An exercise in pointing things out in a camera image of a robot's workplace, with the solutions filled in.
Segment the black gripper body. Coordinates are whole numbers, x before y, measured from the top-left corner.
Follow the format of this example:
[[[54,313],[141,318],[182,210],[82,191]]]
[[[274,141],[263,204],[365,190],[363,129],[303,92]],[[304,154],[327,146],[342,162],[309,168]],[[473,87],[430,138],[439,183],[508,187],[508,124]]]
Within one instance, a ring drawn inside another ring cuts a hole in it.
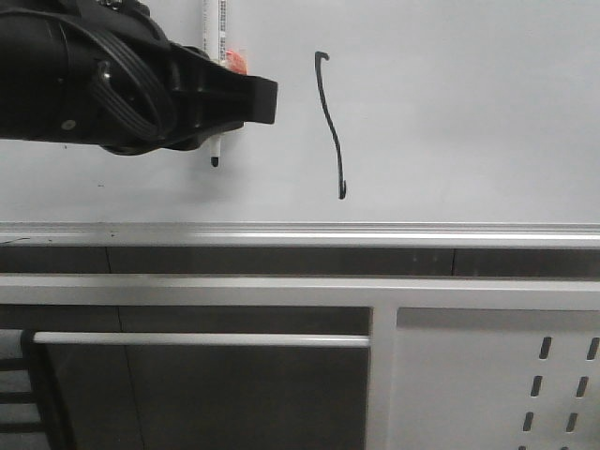
[[[77,1],[74,10],[103,53],[92,98],[124,134],[103,149],[139,156],[192,150],[208,139],[202,95],[216,66],[204,52],[169,40],[140,1]]]

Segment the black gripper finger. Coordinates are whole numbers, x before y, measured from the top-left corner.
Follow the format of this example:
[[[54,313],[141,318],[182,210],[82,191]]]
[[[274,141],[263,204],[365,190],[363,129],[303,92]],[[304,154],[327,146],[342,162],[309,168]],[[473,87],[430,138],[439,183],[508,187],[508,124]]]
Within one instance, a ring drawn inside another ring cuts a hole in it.
[[[244,124],[275,122],[278,84],[257,76],[236,74],[210,60],[208,55],[187,47],[192,75],[187,88],[187,123],[190,113],[207,119],[240,120]]]
[[[187,140],[187,150],[199,149],[209,138],[241,128],[240,120],[207,119],[201,112],[191,112],[188,118],[191,136]]]

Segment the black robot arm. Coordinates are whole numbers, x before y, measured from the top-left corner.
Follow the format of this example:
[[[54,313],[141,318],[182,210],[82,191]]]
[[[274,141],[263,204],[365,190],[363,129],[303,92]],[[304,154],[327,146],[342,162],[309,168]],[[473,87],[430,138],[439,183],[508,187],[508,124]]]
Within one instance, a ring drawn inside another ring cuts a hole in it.
[[[138,1],[5,1],[1,136],[118,156],[271,125],[278,86],[170,40]]]

